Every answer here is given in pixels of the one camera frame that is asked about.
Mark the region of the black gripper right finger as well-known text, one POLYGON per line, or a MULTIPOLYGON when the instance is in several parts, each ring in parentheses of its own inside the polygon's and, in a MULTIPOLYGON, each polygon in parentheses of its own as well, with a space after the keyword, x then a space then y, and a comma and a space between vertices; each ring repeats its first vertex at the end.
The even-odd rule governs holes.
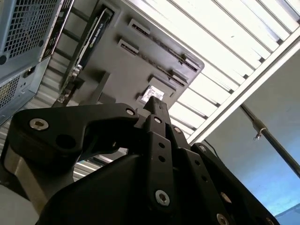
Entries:
POLYGON ((277 225, 279 222, 205 145, 189 146, 169 125, 173 162, 179 170, 178 197, 184 221, 202 225, 277 225))

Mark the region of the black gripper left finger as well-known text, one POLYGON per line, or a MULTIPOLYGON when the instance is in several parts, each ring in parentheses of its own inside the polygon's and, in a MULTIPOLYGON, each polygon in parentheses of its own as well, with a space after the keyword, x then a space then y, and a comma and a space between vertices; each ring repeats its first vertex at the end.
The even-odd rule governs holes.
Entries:
POLYGON ((14 191, 24 192, 37 212, 75 183, 75 164, 118 148, 129 155, 171 157, 166 138, 166 104, 152 97, 148 116, 124 103, 23 110, 10 124, 3 150, 4 169, 14 191))

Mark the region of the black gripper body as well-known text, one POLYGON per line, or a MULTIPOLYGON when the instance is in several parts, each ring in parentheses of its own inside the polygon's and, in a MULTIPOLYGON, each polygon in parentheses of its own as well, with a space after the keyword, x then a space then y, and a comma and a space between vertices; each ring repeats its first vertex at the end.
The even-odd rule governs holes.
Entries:
POLYGON ((170 156, 122 157, 63 188, 40 215, 42 225, 210 225, 193 191, 180 186, 170 156))

